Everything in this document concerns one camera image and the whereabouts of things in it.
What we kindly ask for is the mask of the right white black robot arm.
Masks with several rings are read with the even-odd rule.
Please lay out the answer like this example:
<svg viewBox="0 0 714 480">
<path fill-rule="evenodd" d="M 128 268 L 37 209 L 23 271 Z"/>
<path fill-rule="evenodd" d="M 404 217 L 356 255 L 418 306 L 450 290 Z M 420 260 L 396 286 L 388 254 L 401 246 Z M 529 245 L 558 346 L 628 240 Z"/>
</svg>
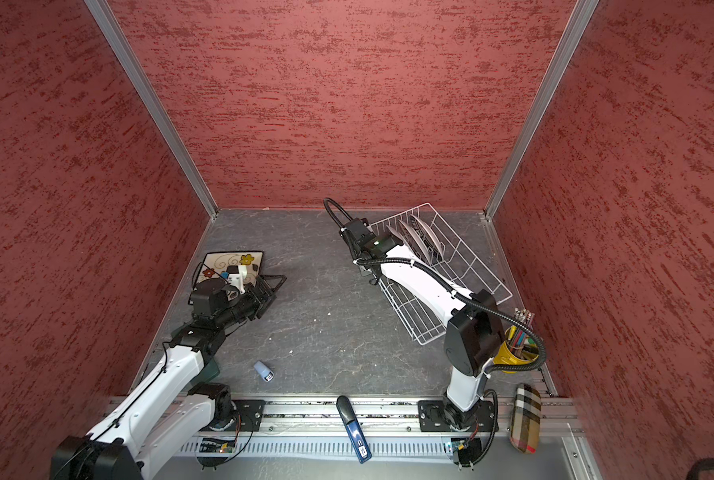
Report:
<svg viewBox="0 0 714 480">
<path fill-rule="evenodd" d="M 361 219 L 339 227 L 353 262 L 413 294 L 445 328 L 444 350 L 452 365 L 443 398 L 445 422 L 466 431 L 476 420 L 504 330 L 494 297 L 443 277 L 398 236 L 373 233 Z"/>
</svg>

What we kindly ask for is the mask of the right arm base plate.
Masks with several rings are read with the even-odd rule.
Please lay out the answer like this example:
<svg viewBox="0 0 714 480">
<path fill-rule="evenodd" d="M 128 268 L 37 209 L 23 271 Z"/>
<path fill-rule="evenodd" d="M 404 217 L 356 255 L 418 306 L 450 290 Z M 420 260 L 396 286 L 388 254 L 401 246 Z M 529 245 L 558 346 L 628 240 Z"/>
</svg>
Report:
<svg viewBox="0 0 714 480">
<path fill-rule="evenodd" d="M 497 413 L 492 401 L 478 400 L 467 411 L 458 409 L 447 398 L 420 400 L 417 404 L 422 432 L 489 432 L 497 423 Z"/>
</svg>

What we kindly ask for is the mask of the floral square ceramic plate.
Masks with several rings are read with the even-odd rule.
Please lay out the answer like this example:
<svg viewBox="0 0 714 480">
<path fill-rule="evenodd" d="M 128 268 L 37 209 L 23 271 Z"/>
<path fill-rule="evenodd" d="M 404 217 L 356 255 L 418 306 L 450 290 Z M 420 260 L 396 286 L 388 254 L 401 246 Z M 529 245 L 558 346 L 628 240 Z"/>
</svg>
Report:
<svg viewBox="0 0 714 480">
<path fill-rule="evenodd" d="M 201 281 L 218 277 L 224 280 L 221 273 L 226 270 L 226 267 L 238 264 L 248 266 L 246 284 L 253 284 L 260 275 L 263 255 L 262 251 L 209 252 L 197 265 L 193 273 L 192 286 L 196 286 Z"/>
</svg>

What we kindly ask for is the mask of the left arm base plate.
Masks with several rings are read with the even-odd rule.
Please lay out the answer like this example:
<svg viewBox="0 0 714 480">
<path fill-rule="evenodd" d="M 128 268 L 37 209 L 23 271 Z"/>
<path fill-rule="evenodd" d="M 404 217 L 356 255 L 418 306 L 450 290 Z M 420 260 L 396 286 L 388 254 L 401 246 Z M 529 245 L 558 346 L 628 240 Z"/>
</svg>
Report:
<svg viewBox="0 0 714 480">
<path fill-rule="evenodd" d="M 200 433 L 229 434 L 257 432 L 263 418 L 266 402 L 259 399 L 239 399 L 229 402 L 214 400 L 214 415 Z"/>
</svg>

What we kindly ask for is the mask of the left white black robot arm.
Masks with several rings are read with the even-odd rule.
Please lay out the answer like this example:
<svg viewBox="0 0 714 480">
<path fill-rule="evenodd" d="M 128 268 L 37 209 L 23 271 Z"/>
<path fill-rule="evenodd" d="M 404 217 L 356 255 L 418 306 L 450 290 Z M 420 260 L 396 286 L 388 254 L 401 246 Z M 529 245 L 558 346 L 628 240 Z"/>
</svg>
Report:
<svg viewBox="0 0 714 480">
<path fill-rule="evenodd" d="M 239 434 L 260 428 L 263 404 L 233 401 L 213 382 L 211 364 L 228 336 L 260 318 L 284 284 L 260 275 L 236 287 L 222 277 L 197 283 L 192 319 L 163 345 L 142 382 L 82 437 L 67 437 L 50 463 L 52 479 L 151 479 L 198 432 Z"/>
</svg>

